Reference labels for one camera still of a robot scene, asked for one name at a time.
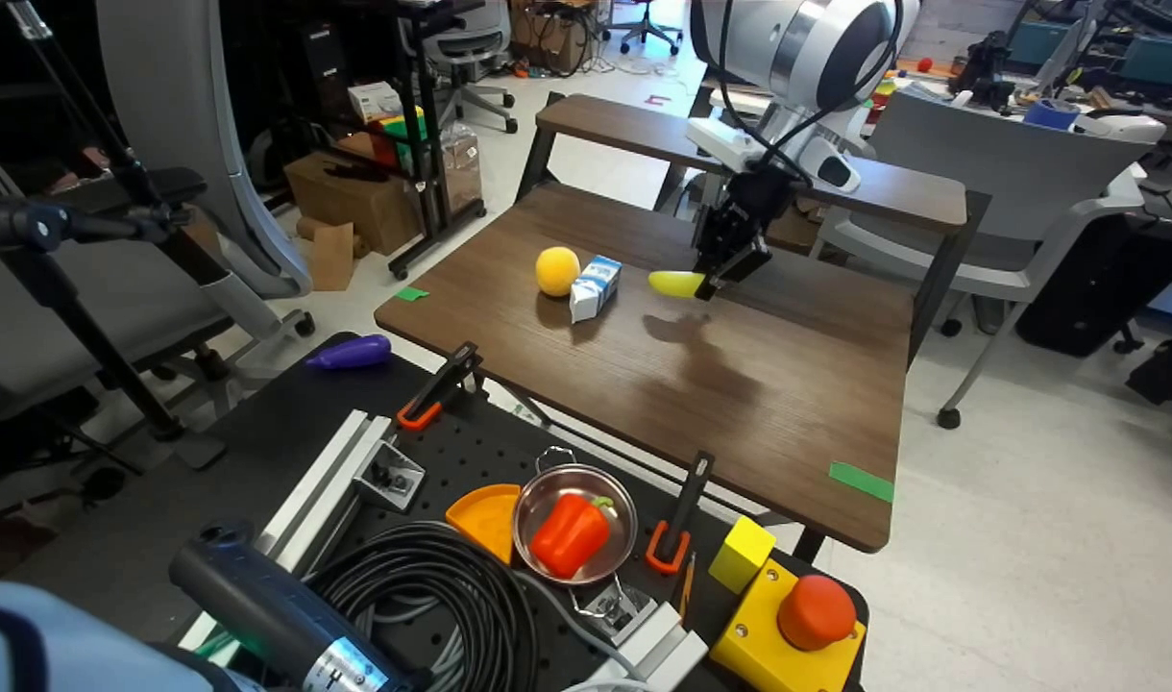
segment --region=purple object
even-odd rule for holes
[[[392,342],[379,335],[323,347],[306,359],[311,368],[344,374],[392,361]]]

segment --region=laboratory room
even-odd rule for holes
[[[0,0],[0,692],[1172,692],[1172,0]]]

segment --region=wooden table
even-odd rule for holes
[[[551,102],[539,114],[535,151],[522,168],[514,198],[522,198],[535,186],[553,182],[551,152],[553,152],[558,136],[660,157],[676,168],[726,174],[722,162],[698,152],[689,141],[689,119],[671,119],[665,113],[625,107],[625,102],[596,98],[596,95],[551,95]],[[911,355],[920,355],[920,347],[926,342],[931,323],[968,253],[973,230],[985,219],[989,195],[973,193],[950,178],[931,178],[931,174],[884,164],[871,157],[849,157],[849,164],[859,178],[857,193],[806,189],[798,195],[852,209],[864,216],[911,219],[922,230],[939,230],[939,238],[941,238],[939,253],[914,293]]]
[[[599,323],[569,328],[569,307],[539,296],[535,257],[558,241],[625,261]],[[711,451],[716,482],[809,537],[880,549],[890,503],[831,482],[831,466],[894,482],[911,296],[788,253],[708,303],[644,288],[644,268],[689,261],[679,219],[539,186],[420,277],[425,301],[385,303],[378,323],[438,355],[475,342],[494,380],[679,466]]]

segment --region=yellow ball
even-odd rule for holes
[[[546,245],[539,253],[539,293],[569,296],[579,277],[579,257],[569,245]]]

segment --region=yellow object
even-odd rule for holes
[[[651,288],[657,296],[671,296],[671,301],[695,301],[698,283],[704,283],[704,271],[685,271],[685,268],[651,271]]]
[[[546,245],[539,253],[539,293],[569,296],[579,277],[579,257],[569,245]]]
[[[841,692],[864,640],[864,624],[852,624],[849,637],[821,651],[788,646],[777,630],[777,610],[794,583],[794,571],[767,561],[722,637],[711,646],[711,661],[740,676],[750,688]]]
[[[519,503],[519,483],[480,483],[447,508],[447,521],[470,541],[487,549],[494,561],[510,565],[510,516]]]
[[[774,549],[777,549],[777,535],[765,530],[762,521],[738,516],[722,549],[716,549],[708,571],[722,589],[745,592],[745,583],[762,571],[762,565],[774,556]]]

